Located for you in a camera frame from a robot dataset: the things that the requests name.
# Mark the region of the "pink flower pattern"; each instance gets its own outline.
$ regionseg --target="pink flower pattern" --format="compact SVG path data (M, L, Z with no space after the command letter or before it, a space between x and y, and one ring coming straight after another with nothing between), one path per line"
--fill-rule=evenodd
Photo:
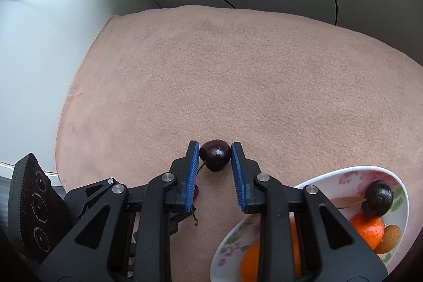
M339 184L348 184L349 182L352 181L352 178L354 176L357 176L358 171L350 171L350 172L346 172L344 173L340 178L339 178Z
M399 186L398 181L394 177L382 171L363 171L360 174L360 180L361 182L357 186L357 193L360 196L364 196L369 184L377 180L385 181L393 190Z
M237 250L241 250L243 252L247 251L251 245L243 245L242 244L242 235L241 233L248 229L251 231L250 233L255 236L260 236L260 215L254 214L251 216L240 228L226 241L223 248L220 250L220 260L218 262L218 266L224 266L227 261L226 258L232 256Z

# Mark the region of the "metal screw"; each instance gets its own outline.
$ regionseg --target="metal screw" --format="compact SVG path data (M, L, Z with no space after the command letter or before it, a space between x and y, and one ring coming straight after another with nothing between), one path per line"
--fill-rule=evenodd
M266 173L259 173L257 175L257 179L260 182L267 182L270 179L270 176L268 174L266 174Z
M315 195L315 194L317 194L319 189L316 186L309 184L308 186L305 187L305 191L308 192L311 195Z
M113 186L112 191L114 193L123 193L123 191L125 190L125 186L122 184L116 184L115 186Z
M166 172L162 174L162 181L164 182L172 182L175 176L171 174L170 172Z

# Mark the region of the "tangerine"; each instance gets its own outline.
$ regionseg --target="tangerine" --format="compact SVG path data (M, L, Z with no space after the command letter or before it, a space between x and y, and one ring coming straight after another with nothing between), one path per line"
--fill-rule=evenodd
M367 245L369 245L372 250L376 249L385 232L382 218L366 220L359 212L351 218L350 223Z
M292 251L295 277L301 277L301 259L300 245L298 243L297 227L295 219L290 218L291 235L292 235ZM259 253L260 241L257 240L245 253L240 266L241 282L257 282L257 274L259 272Z

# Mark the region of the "cherry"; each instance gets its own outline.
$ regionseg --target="cherry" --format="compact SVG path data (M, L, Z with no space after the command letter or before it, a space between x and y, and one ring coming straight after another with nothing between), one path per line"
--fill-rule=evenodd
M197 184L195 185L195 189L194 189L194 201L195 199L198 197L198 193L200 192L200 190L197 187Z
M384 216L391 209L394 194L388 183L382 180L369 184L361 204L361 214L367 220Z
M223 140L207 141L200 148L200 159L209 168L209 170L217 172L229 163L231 159L231 148L228 143Z

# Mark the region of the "bowl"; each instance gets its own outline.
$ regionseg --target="bowl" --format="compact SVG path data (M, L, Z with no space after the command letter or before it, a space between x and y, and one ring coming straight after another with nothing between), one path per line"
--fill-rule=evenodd
M375 180L384 180L394 192L391 209L382 217L385 224L397 225L401 237L396 247L390 252L379 255L388 272L408 222L409 203L407 191L401 180L389 170L374 166L349 167L323 174L296 186L303 189L308 184L317 186L336 207L345 207L361 201L367 186ZM360 210L360 204L340 210L348 219ZM241 282L240 264L250 246L260 238L260 215L252 214L236 225L223 239L213 256L210 268L211 282Z

